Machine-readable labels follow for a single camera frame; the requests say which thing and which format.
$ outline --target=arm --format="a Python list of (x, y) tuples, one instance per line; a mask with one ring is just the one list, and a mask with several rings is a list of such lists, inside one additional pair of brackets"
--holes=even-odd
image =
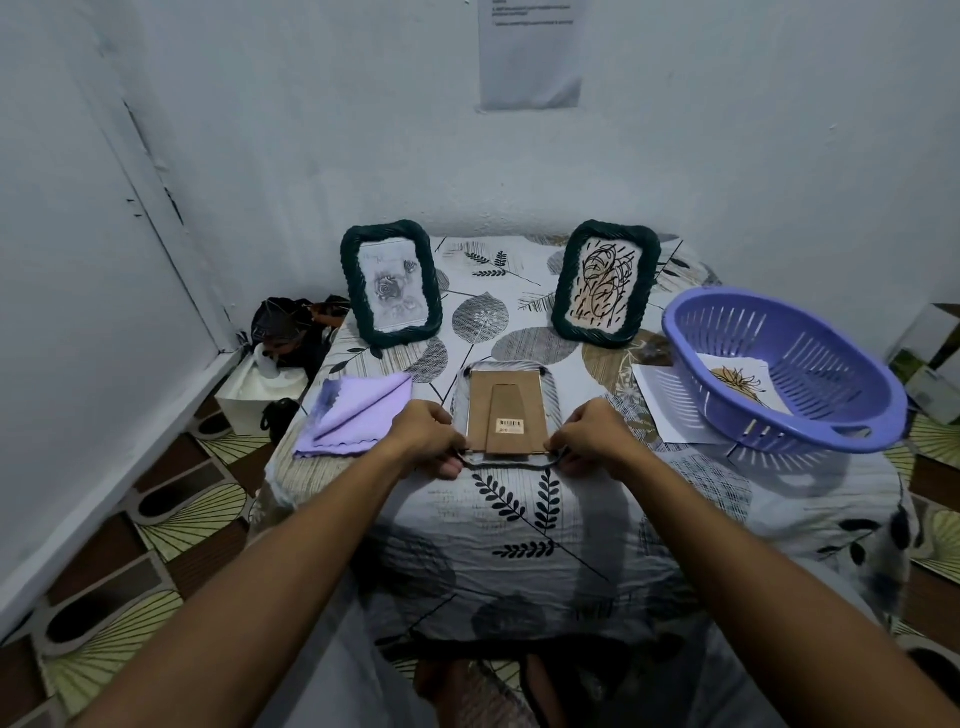
[(464, 438), (414, 400), (390, 434), (218, 573), (86, 710), (79, 728), (237, 726), (258, 715), (296, 658), (397, 481)]
[(790, 725), (960, 725), (960, 712), (843, 598), (729, 519), (638, 442), (605, 400), (555, 433), (561, 468), (599, 462), (670, 548), (747, 671)]

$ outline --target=purple basket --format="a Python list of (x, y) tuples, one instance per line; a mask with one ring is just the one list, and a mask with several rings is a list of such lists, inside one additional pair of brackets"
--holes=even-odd
[[(792, 305), (739, 288), (694, 288), (667, 306), (663, 332), (701, 414), (740, 445), (791, 454), (877, 452), (902, 436), (906, 393), (893, 374)], [(793, 414), (734, 392), (698, 353), (766, 361)]]

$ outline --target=leaf-patterned tablecloth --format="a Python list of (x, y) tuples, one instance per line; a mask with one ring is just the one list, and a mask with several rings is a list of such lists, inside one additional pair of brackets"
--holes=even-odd
[[(896, 613), (915, 533), (912, 502), (890, 462), (822, 453), (775, 459), (751, 450), (663, 444), (631, 365), (669, 363), (663, 308), (681, 291), (718, 282), (674, 235), (663, 253), (643, 331), (611, 351), (560, 338), (549, 325), (565, 238), (434, 239), (444, 324), (429, 341), (379, 351), (352, 315), (305, 399), (326, 376), (414, 374), (416, 397), (449, 402), (457, 371), (482, 359), (533, 359), (550, 368), (566, 417), (606, 397), (635, 435), (731, 518), (791, 556), (825, 561), (879, 614)], [(273, 495), (296, 506), (348, 464), (294, 460), (303, 416), (267, 469)], [(523, 640), (569, 633), (627, 642), (700, 611), (695, 594), (633, 497), (603, 473), (464, 470), (452, 482), (415, 474), (397, 485), (354, 560), (374, 637), (394, 643)]]

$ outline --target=paper notice on wall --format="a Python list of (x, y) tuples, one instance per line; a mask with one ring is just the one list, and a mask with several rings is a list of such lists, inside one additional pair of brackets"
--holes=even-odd
[(580, 103), (588, 0), (480, 0), (480, 109)]

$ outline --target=barcode sticker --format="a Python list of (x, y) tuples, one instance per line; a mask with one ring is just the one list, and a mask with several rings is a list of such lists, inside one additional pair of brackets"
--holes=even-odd
[(498, 435), (522, 435), (523, 421), (498, 419), (496, 421), (496, 433)]

